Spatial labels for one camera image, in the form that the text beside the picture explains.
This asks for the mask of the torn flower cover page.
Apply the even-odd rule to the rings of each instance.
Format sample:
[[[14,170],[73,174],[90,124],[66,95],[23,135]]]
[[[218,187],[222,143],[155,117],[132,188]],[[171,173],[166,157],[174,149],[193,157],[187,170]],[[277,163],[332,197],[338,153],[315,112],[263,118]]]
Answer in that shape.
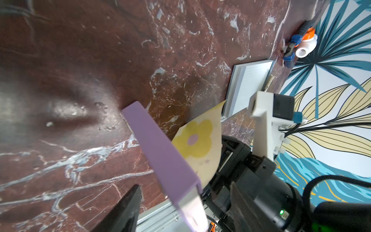
[[[225,102],[179,128],[172,144],[199,177],[205,188],[218,170],[221,149],[221,113]]]

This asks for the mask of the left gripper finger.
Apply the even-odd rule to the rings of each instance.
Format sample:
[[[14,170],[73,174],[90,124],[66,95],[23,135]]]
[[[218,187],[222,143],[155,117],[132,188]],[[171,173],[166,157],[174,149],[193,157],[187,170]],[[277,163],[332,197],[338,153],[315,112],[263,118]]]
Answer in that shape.
[[[135,232],[140,206],[143,200],[142,188],[134,185],[92,232]]]

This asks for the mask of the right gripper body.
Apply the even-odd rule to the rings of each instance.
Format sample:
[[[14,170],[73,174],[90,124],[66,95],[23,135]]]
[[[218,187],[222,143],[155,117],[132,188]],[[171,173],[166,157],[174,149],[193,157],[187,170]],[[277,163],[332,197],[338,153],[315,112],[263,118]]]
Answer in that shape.
[[[254,203],[271,222],[285,232],[302,232],[304,217],[302,199],[290,184],[278,178],[276,164],[268,158],[252,154],[251,148],[236,138],[223,135],[221,160],[215,175],[204,188],[203,200],[220,221],[223,232],[234,228],[227,216],[231,207],[229,184],[235,182],[243,196]]]

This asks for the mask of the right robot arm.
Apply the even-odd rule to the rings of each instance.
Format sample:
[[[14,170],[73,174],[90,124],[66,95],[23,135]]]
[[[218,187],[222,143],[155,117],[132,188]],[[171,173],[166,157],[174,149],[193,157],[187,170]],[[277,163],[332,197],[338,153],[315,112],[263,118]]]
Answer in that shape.
[[[303,193],[279,179],[277,165],[252,153],[243,142],[222,136],[219,166],[202,201],[219,218],[223,232],[368,232],[371,206],[310,202],[312,189],[327,180],[369,187],[364,181],[326,175],[310,181]]]

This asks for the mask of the purple flower lucky day pad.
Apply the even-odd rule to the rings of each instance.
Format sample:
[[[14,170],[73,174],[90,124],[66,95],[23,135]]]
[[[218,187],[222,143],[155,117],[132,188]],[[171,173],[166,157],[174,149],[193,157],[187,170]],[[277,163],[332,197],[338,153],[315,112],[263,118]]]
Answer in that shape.
[[[201,181],[167,135],[161,130],[140,102],[122,110],[149,165],[155,172],[165,194],[192,232],[209,228],[200,195]]]

